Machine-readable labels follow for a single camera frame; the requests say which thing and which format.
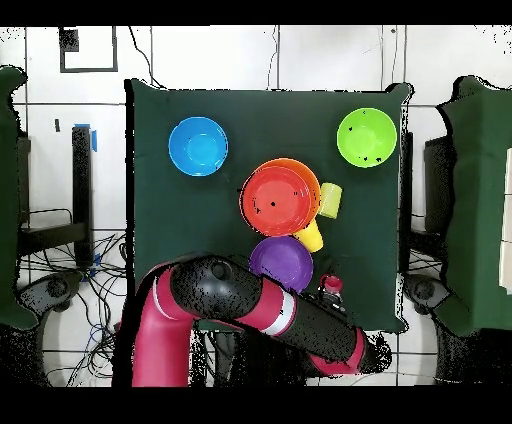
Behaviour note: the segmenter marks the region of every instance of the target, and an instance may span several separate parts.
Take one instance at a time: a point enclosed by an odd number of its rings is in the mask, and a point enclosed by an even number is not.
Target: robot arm
[[[187,386],[192,324],[203,318],[252,327],[302,349],[323,375],[376,369],[374,346],[344,314],[208,255],[155,278],[135,340],[132,385]]]

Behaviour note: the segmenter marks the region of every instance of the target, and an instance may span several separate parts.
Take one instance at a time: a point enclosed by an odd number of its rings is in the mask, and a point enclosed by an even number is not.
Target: purple bowl
[[[268,237],[252,251],[249,270],[256,275],[267,275],[284,288],[300,293],[313,277],[313,258],[293,237]]]

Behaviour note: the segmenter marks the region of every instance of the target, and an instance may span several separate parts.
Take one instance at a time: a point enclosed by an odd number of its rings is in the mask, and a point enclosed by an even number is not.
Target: dark green table
[[[12,92],[25,84],[27,76],[13,66],[0,66],[0,324],[19,329],[38,324],[36,316],[16,300],[19,276],[17,116],[12,108]]]
[[[454,293],[436,310],[459,335],[512,330],[512,296],[499,286],[507,149],[512,147],[512,91],[474,76],[459,78],[439,106],[457,152],[455,202],[446,234],[446,283]]]
[[[304,162],[320,183],[343,188],[336,220],[317,217],[324,247],[313,254],[315,290],[329,267],[344,281],[349,316],[365,330],[402,331],[395,316],[400,143],[382,165],[359,169],[336,147],[336,131],[360,107],[386,112],[397,128],[408,84],[385,93],[157,90],[131,81],[135,110],[135,277],[191,251],[246,264],[262,236],[243,220],[239,189],[261,163],[278,157]],[[171,162],[172,129],[207,116],[229,141],[224,165],[211,176],[181,173]]]

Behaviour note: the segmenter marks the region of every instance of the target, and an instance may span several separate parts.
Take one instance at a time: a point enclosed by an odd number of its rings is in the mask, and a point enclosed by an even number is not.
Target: yellow cup
[[[293,233],[293,237],[306,246],[306,249],[311,253],[318,252],[322,247],[324,247],[322,234],[318,231],[318,225],[314,218],[306,228]]]
[[[338,209],[340,208],[341,187],[332,183],[323,183],[320,192],[320,209],[318,209],[318,214],[336,219]]]

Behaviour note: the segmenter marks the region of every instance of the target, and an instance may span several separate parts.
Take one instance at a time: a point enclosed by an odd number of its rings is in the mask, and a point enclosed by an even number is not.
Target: small red object
[[[240,207],[255,230],[277,237],[295,233],[307,224],[311,200],[307,184],[297,173],[271,166],[256,171],[246,181]]]
[[[335,275],[324,274],[320,278],[320,286],[324,285],[324,289],[328,293],[337,294],[343,289],[343,282]]]

